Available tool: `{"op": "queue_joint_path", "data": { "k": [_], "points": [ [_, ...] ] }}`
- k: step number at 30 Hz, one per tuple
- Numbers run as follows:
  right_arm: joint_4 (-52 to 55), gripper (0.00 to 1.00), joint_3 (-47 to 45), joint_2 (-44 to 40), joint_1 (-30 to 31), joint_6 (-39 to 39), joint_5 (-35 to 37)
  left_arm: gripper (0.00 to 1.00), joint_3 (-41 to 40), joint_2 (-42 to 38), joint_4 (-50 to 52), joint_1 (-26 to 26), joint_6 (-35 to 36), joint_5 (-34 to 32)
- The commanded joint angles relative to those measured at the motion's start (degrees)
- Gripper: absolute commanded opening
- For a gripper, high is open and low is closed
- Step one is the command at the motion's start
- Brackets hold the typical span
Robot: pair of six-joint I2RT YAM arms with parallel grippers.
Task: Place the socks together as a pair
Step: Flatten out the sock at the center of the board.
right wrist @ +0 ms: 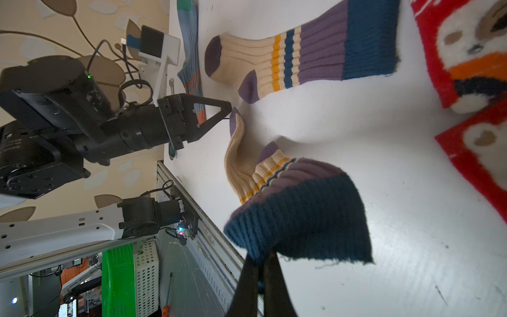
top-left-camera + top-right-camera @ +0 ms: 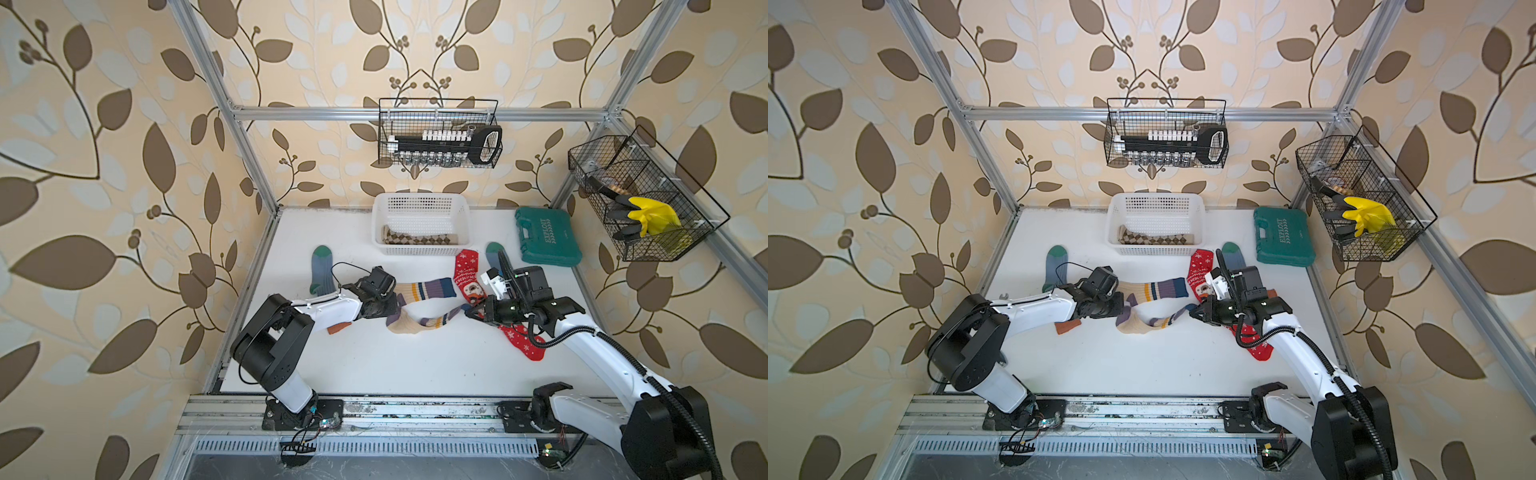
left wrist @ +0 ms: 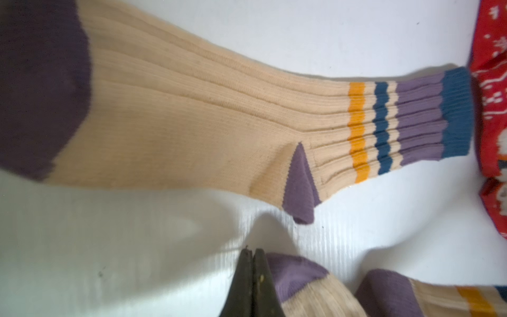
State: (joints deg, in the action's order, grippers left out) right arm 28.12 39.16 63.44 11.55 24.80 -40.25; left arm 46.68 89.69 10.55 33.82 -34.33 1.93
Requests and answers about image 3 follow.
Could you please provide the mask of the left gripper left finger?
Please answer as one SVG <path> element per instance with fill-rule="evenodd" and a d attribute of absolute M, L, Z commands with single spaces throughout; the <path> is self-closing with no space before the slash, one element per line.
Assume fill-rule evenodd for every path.
<path fill-rule="evenodd" d="M 244 248 L 232 279 L 227 299 L 220 317 L 250 317 L 252 315 L 253 255 Z"/>

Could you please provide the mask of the beige purple striped sock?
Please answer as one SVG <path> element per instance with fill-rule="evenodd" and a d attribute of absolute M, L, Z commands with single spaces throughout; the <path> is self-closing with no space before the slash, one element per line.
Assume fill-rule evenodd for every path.
<path fill-rule="evenodd" d="M 321 265 L 267 254 L 286 316 L 505 316 L 505 286 L 433 285 L 397 272 L 369 271 L 355 293 Z"/>
<path fill-rule="evenodd" d="M 469 153 L 463 67 L 339 82 L 273 69 L 121 1 L 1 2 L 1 168 L 94 188 L 215 188 L 296 223 L 337 191 Z"/>

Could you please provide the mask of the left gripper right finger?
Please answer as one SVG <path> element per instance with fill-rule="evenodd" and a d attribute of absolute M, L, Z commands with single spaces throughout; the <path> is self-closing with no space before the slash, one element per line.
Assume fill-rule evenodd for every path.
<path fill-rule="evenodd" d="M 285 317 L 279 302 L 266 253 L 257 248 L 253 256 L 253 317 Z"/>

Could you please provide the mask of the red bear sock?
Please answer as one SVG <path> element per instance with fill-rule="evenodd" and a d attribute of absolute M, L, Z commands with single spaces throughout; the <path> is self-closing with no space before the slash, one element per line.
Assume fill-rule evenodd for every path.
<path fill-rule="evenodd" d="M 479 162 L 483 174 L 506 182 L 506 1 L 481 1 L 470 69 L 481 111 Z"/>
<path fill-rule="evenodd" d="M 479 197 L 499 235 L 506 239 L 506 183 L 487 178 Z"/>

